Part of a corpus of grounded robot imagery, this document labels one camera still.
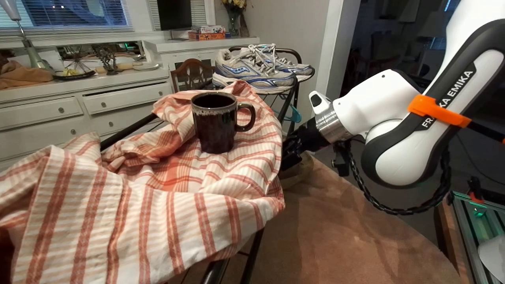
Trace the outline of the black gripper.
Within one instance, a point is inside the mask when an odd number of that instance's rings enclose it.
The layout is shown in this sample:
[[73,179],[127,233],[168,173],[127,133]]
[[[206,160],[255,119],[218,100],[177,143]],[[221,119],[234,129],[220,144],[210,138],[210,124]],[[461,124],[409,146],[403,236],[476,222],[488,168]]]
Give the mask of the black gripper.
[[316,121],[305,122],[283,143],[281,171],[297,166],[305,152],[318,152],[327,146],[329,141],[316,129]]

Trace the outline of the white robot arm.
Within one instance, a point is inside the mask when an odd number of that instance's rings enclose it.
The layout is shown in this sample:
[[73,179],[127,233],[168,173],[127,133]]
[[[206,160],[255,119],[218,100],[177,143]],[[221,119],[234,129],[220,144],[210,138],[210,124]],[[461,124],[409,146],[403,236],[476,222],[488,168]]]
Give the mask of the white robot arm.
[[438,154],[461,129],[502,136],[469,118],[471,106],[504,70],[505,0],[461,0],[447,29],[442,65],[423,91],[386,70],[332,100],[310,95],[313,119],[283,144],[285,171],[354,136],[365,140],[362,168],[386,187],[408,189],[435,173]]

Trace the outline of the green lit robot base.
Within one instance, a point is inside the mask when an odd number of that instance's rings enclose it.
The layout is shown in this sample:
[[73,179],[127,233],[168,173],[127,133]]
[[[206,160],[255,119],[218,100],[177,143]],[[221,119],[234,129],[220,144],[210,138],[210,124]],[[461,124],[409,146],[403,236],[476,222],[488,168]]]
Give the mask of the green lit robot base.
[[505,284],[505,195],[471,177],[466,193],[450,193],[450,206],[476,284]]

